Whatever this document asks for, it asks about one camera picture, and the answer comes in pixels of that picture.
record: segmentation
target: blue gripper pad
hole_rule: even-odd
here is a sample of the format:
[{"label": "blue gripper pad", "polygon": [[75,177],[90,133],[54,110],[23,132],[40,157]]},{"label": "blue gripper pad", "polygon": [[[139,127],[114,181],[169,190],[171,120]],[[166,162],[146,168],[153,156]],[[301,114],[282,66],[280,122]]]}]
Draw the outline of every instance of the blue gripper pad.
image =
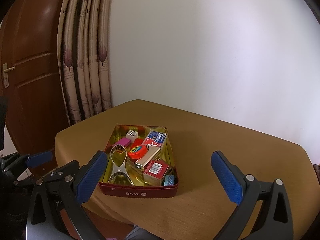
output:
[{"label": "blue gripper pad", "polygon": [[242,175],[233,174],[233,172],[231,171],[231,169],[233,169],[233,165],[229,163],[229,161],[220,151],[214,152],[211,155],[211,166],[225,192],[227,193],[230,201],[239,205],[243,199],[243,191],[245,187],[243,177],[241,178]]},{"label": "blue gripper pad", "polygon": [[52,151],[30,155],[26,161],[27,167],[35,168],[52,160]]},{"label": "blue gripper pad", "polygon": [[73,182],[73,192],[79,204],[87,202],[107,167],[107,154],[98,151],[88,164],[83,165]]}]

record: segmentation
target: toothpaste box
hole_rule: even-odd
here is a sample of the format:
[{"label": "toothpaste box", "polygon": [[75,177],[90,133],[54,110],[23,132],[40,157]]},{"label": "toothpaste box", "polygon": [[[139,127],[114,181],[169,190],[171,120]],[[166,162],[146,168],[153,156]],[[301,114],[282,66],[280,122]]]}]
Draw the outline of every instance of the toothpaste box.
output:
[{"label": "toothpaste box", "polygon": [[166,137],[167,137],[166,133],[161,133],[161,132],[152,130],[144,139],[142,145],[157,146],[161,148],[162,144],[165,142]]}]

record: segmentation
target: red tin box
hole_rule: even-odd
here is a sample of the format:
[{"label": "red tin box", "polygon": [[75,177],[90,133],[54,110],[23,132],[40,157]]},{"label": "red tin box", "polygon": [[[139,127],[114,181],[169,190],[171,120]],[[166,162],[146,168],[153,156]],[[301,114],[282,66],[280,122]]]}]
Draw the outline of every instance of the red tin box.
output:
[{"label": "red tin box", "polygon": [[[110,151],[112,145],[119,141],[121,138],[125,138],[129,130],[134,130],[138,132],[138,138],[144,139],[151,130],[155,130],[161,133],[166,133],[166,140],[161,148],[161,153],[159,158],[163,159],[172,167],[172,174],[175,175],[175,184],[172,186],[159,186],[153,187],[143,182],[143,172],[138,172],[136,169],[132,168],[132,163],[127,161],[125,167],[126,170],[134,183],[135,186],[130,185],[122,176],[117,176],[118,178],[113,183],[108,183],[108,180],[112,171],[112,161],[110,160]],[[108,155],[108,165],[105,173],[101,177],[98,185],[105,195],[119,196],[119,197],[133,197],[133,198],[165,198],[173,197],[176,195],[179,178],[177,170],[175,168],[172,148],[169,140],[169,135],[165,127],[155,127],[155,126],[133,126],[133,125],[117,125],[112,135],[108,141],[105,152]]]}]

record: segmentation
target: door handle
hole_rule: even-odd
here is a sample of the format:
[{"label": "door handle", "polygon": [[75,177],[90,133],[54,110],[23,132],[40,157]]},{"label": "door handle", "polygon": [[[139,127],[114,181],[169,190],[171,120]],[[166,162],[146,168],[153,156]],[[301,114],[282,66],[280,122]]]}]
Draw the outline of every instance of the door handle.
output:
[{"label": "door handle", "polygon": [[7,69],[4,69],[3,70],[3,73],[7,73],[7,72],[9,72],[9,71],[11,71],[11,70],[14,70],[16,67],[15,66],[13,66],[13,67],[9,67],[9,68],[7,68]]}]

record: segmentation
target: pink eraser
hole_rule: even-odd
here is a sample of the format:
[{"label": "pink eraser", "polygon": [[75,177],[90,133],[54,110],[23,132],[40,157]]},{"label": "pink eraser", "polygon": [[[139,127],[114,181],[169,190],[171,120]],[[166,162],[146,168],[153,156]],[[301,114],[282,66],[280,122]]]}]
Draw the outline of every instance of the pink eraser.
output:
[{"label": "pink eraser", "polygon": [[117,141],[112,147],[120,144],[124,147],[127,147],[129,144],[131,143],[130,139],[127,139],[126,137],[123,137],[122,139],[120,139],[119,141]]}]

